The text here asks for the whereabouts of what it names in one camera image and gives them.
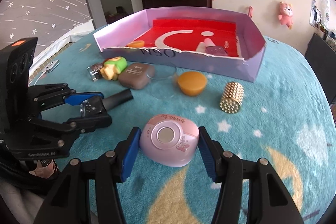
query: lavender box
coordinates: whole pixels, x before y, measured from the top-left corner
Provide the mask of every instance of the lavender box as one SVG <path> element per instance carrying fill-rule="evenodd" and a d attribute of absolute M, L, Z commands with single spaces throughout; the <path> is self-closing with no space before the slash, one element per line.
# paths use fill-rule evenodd
<path fill-rule="evenodd" d="M 241 57 L 213 56 L 171 48 L 129 48 L 126 45 L 152 28 L 154 19 L 203 19 L 236 23 Z M 265 51 L 265 39 L 246 14 L 205 7 L 164 7 L 139 11 L 94 34 L 104 58 L 123 56 L 127 61 L 165 64 L 226 75 L 254 82 Z"/>

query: round button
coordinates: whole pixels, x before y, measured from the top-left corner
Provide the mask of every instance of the round button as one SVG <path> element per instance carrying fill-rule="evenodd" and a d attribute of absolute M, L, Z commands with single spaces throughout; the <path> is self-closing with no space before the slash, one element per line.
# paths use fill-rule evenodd
<path fill-rule="evenodd" d="M 169 143 L 174 139 L 174 131 L 169 127 L 161 128 L 157 134 L 157 138 L 162 143 Z"/>

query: green toy figure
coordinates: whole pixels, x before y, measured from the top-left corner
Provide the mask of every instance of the green toy figure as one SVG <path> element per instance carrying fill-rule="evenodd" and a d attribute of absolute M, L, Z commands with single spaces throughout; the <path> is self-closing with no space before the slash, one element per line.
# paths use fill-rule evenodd
<path fill-rule="evenodd" d="M 100 73 L 106 80 L 118 80 L 119 74 L 127 67 L 126 59 L 121 56 L 106 59 L 103 64 L 104 68 L 100 69 Z"/>

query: small perfume bottle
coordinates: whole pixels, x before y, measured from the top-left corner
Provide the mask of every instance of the small perfume bottle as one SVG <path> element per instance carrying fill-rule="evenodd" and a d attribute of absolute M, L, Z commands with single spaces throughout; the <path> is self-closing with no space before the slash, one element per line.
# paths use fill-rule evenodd
<path fill-rule="evenodd" d="M 103 68 L 103 63 L 96 63 L 90 67 L 87 68 L 92 80 L 96 82 L 98 79 L 103 78 L 103 76 L 100 73 L 100 69 Z"/>
<path fill-rule="evenodd" d="M 216 46 L 210 38 L 204 39 L 205 53 L 218 55 L 218 56 L 228 56 L 226 50 L 221 46 Z"/>

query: yellow moon pattern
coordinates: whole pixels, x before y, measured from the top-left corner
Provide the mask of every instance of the yellow moon pattern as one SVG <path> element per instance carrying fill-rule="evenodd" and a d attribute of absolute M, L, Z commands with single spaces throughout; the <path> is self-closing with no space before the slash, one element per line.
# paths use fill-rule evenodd
<path fill-rule="evenodd" d="M 190 211 L 184 197 L 184 181 L 187 167 L 177 172 L 164 185 L 151 206 L 148 224 L 201 224 Z"/>
<path fill-rule="evenodd" d="M 292 196 L 297 208 L 301 211 L 303 202 L 303 185 L 299 171 L 296 166 L 280 152 L 267 147 L 273 160 L 273 167 L 278 173 L 279 177 L 283 180 L 292 178 L 294 194 Z"/>
<path fill-rule="evenodd" d="M 292 196 L 299 211 L 303 203 L 303 185 L 296 166 L 280 152 L 267 147 L 273 166 L 283 180 L 292 178 L 294 194 Z M 164 185 L 155 202 L 151 206 L 147 224 L 201 224 L 192 214 L 184 196 L 184 181 L 187 167 L 177 172 Z"/>

